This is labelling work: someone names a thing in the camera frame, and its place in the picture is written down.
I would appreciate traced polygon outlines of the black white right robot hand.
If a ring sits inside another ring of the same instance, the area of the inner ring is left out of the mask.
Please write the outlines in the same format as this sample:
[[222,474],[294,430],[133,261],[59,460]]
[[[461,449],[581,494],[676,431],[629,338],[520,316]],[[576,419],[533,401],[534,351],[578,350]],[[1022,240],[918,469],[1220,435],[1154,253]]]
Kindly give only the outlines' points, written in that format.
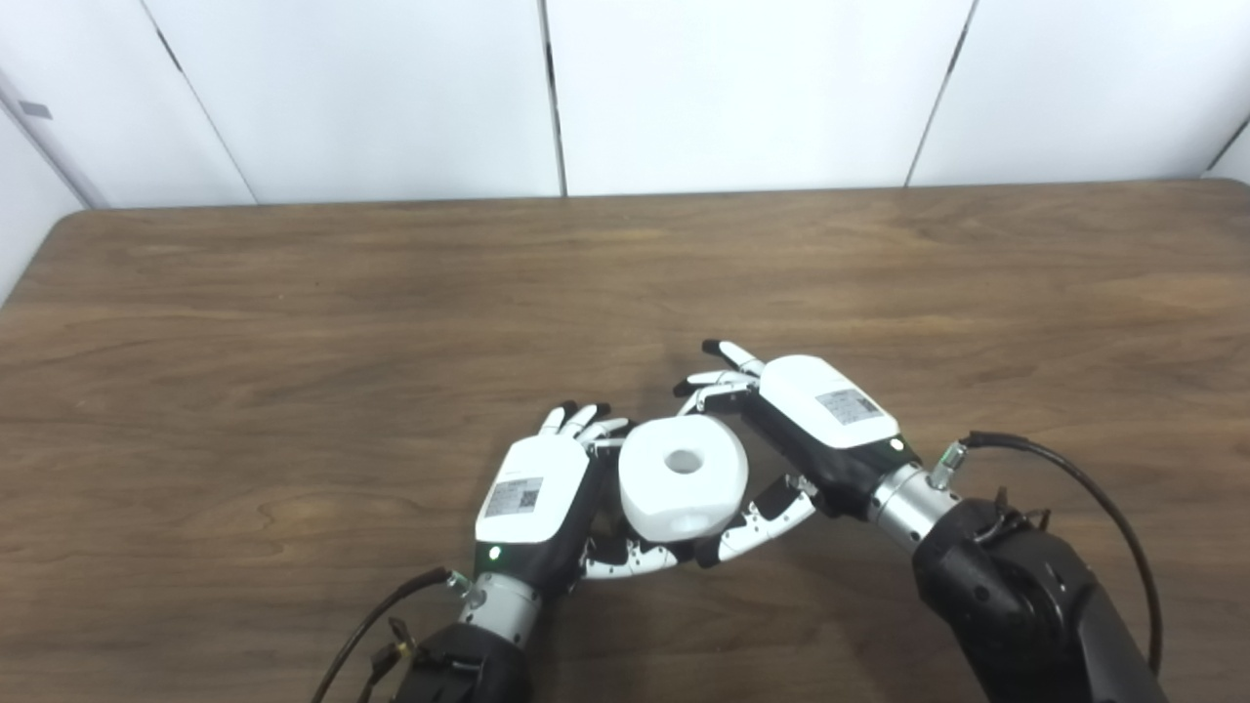
[[702,352],[728,369],[688,375],[672,388],[679,415],[736,414],[792,467],[692,549],[701,568],[728,563],[781,537],[808,517],[871,522],[885,504],[879,492],[911,475],[920,458],[898,419],[821,357],[791,354],[762,362],[730,340]]

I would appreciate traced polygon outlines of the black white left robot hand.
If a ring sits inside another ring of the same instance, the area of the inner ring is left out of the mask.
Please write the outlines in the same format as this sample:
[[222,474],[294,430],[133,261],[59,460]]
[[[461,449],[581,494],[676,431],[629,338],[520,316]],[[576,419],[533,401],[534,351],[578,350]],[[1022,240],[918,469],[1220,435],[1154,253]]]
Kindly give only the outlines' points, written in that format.
[[621,579],[692,560],[692,542],[659,543],[634,530],[591,528],[619,477],[619,457],[638,423],[606,403],[551,409],[538,433],[506,450],[475,519],[474,575],[510,577],[542,598],[580,580]]

